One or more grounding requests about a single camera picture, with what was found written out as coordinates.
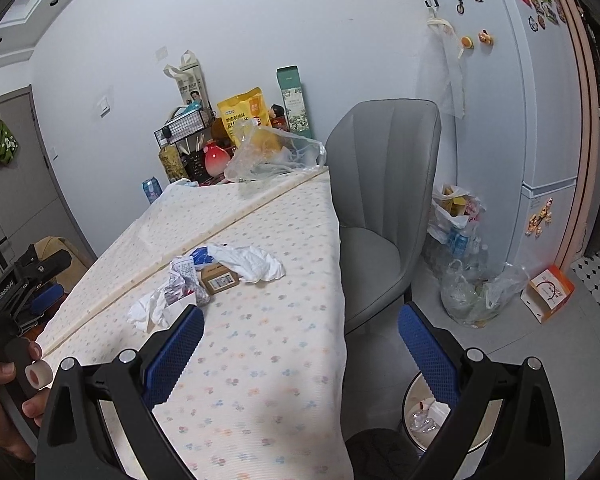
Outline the white tissue paper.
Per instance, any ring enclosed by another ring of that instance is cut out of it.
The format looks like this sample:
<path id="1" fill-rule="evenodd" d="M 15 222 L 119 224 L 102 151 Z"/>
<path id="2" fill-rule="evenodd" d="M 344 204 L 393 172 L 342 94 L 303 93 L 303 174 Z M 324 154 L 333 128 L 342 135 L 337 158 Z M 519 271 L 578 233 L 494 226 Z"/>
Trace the white tissue paper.
<path id="1" fill-rule="evenodd" d="M 208 255 L 215 262 L 235 272 L 247 284 L 276 281 L 286 274 L 283 263 L 269 252 L 254 246 L 209 244 L 207 249 Z"/>

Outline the printed paper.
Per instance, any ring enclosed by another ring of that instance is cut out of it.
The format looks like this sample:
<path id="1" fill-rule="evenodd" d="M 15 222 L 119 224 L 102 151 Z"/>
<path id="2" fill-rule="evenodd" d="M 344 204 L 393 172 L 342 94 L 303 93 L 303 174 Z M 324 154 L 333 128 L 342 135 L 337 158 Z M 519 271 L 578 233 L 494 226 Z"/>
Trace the printed paper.
<path id="1" fill-rule="evenodd" d="M 168 306 L 188 296 L 193 296 L 192 301 L 196 306 L 204 306 L 210 301 L 207 289 L 198 280 L 192 256 L 176 257 L 170 262 L 169 276 L 163 293 Z"/>

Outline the white crumpled plastic bag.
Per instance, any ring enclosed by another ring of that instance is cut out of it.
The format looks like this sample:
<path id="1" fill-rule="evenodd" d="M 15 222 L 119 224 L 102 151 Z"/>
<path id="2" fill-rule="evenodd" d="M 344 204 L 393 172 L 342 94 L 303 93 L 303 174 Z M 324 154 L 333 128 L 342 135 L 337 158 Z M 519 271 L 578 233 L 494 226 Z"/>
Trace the white crumpled plastic bag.
<path id="1" fill-rule="evenodd" d="M 146 334 L 153 330 L 167 330 L 190 304 L 196 306 L 194 294 L 167 295 L 166 289 L 160 287 L 136 300 L 129 308 L 126 319 L 134 328 Z"/>

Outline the clear plastic bag on floor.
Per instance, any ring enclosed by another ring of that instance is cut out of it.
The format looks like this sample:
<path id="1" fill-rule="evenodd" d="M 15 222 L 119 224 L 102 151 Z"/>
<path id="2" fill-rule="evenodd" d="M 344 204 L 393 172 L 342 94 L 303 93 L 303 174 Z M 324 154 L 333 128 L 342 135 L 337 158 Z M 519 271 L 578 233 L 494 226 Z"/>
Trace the clear plastic bag on floor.
<path id="1" fill-rule="evenodd" d="M 524 290 L 528 281 L 523 266 L 506 263 L 501 273 L 488 278 L 477 268 L 453 260 L 442 275 L 442 306 L 458 324 L 483 328 Z"/>

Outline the floral white tablecloth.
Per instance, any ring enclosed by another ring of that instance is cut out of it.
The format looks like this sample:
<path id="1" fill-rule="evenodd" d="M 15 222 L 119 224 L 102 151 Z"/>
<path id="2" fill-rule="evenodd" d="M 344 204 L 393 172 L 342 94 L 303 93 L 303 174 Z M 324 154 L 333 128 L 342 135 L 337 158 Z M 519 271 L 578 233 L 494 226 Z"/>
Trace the floral white tablecloth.
<path id="1" fill-rule="evenodd" d="M 168 188 L 93 264 L 38 342 L 47 362 L 106 363 L 140 348 L 129 319 L 171 260 L 252 246 L 282 278 L 239 284 L 202 307 L 204 336 L 154 414 L 199 479 L 347 479 L 340 427 L 347 350 L 339 224 L 328 174 Z"/>

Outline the small brown cardboard box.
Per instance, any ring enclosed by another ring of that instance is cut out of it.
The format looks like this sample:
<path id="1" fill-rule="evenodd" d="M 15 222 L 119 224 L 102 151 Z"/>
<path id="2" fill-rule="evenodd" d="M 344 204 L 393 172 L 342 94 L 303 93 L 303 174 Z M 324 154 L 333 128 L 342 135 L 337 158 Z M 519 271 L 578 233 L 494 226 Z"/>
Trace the small brown cardboard box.
<path id="1" fill-rule="evenodd" d="M 239 276 L 222 263 L 208 264 L 201 270 L 201 283 L 210 296 L 239 284 Z"/>

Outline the grey door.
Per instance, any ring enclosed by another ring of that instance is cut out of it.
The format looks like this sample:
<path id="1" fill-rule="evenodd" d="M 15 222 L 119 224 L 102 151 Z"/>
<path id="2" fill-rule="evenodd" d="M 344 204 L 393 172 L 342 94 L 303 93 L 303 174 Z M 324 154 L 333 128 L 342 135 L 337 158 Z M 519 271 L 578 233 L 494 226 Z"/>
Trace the grey door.
<path id="1" fill-rule="evenodd" d="M 32 89 L 0 96 L 0 120 L 18 143 L 14 159 L 0 164 L 0 275 L 45 237 L 61 237 L 91 266 L 96 259 L 73 217 L 41 136 Z"/>

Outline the blue snack wrapper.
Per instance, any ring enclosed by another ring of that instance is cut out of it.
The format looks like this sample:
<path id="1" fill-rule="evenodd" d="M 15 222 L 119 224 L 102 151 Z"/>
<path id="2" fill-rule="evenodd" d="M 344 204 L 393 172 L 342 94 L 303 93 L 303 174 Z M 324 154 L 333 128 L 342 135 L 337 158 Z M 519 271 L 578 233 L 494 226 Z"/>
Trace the blue snack wrapper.
<path id="1" fill-rule="evenodd" d="M 212 255 L 209 254 L 207 246 L 199 246 L 190 253 L 194 266 L 197 269 L 201 269 L 208 264 L 214 263 Z"/>

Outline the white bag of bottles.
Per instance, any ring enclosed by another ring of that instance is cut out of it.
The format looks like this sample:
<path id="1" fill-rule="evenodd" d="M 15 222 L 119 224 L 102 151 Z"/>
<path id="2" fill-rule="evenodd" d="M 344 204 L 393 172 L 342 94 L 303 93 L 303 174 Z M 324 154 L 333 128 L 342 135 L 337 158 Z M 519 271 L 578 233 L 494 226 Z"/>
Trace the white bag of bottles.
<path id="1" fill-rule="evenodd" d="M 486 254 L 481 238 L 481 220 L 486 212 L 481 200 L 457 185 L 434 188 L 424 258 L 434 276 L 442 278 L 458 260 L 465 269 L 480 266 Z"/>

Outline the blue drink can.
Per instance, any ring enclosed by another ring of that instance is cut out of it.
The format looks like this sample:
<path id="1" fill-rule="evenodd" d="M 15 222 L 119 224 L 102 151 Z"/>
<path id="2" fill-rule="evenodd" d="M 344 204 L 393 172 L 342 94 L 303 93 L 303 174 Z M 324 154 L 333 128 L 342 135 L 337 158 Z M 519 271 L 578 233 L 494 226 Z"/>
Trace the blue drink can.
<path id="1" fill-rule="evenodd" d="M 142 188 L 148 203 L 153 204 L 162 194 L 162 187 L 155 177 L 151 177 L 142 183 Z"/>

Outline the grey upholstered chair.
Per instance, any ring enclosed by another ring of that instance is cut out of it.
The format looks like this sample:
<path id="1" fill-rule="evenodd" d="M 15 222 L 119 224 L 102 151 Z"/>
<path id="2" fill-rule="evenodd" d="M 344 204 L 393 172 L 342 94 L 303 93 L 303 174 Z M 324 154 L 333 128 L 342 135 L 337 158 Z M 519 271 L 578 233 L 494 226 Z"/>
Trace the grey upholstered chair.
<path id="1" fill-rule="evenodd" d="M 356 104 L 327 139 L 346 333 L 411 295 L 440 133 L 434 102 L 388 99 Z"/>

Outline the clear plastic bag on table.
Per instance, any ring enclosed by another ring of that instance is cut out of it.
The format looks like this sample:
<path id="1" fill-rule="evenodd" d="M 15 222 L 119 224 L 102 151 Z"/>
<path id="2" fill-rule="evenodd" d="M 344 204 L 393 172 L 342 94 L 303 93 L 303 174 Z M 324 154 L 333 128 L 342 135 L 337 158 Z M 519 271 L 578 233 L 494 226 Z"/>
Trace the clear plastic bag on table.
<path id="1" fill-rule="evenodd" d="M 240 120 L 234 125 L 236 150 L 224 170 L 230 182 L 268 180 L 283 174 L 322 170 L 325 145 L 317 140 L 282 129 Z"/>

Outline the white mesh bag hanging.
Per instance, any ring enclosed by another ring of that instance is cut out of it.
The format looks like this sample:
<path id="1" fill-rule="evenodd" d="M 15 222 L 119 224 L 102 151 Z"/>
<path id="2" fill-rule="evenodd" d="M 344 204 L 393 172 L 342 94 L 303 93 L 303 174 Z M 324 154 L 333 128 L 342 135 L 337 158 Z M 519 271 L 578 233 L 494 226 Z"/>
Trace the white mesh bag hanging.
<path id="1" fill-rule="evenodd" d="M 452 24 L 444 18 L 428 18 L 417 69 L 417 95 L 435 102 L 443 114 L 462 119 L 466 98 L 460 45 Z"/>

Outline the red bottle with black cap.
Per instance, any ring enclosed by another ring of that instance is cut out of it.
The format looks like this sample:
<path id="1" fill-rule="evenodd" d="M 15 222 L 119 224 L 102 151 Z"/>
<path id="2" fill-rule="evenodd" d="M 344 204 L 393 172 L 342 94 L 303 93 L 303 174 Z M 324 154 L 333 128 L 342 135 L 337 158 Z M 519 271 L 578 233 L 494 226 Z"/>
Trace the red bottle with black cap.
<path id="1" fill-rule="evenodd" d="M 273 104 L 268 111 L 270 115 L 271 126 L 276 129 L 288 131 L 289 127 L 285 115 L 285 109 L 277 104 Z"/>

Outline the white paper tote bag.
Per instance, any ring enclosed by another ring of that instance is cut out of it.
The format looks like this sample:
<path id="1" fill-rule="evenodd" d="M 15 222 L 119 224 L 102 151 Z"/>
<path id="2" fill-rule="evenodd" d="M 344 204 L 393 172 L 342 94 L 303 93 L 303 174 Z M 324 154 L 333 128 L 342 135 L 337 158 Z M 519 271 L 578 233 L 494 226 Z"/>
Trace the white paper tote bag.
<path id="1" fill-rule="evenodd" d="M 181 55 L 179 66 L 166 64 L 163 73 L 176 82 L 185 105 L 198 103 L 203 110 L 212 111 L 204 74 L 193 51 L 186 50 Z"/>

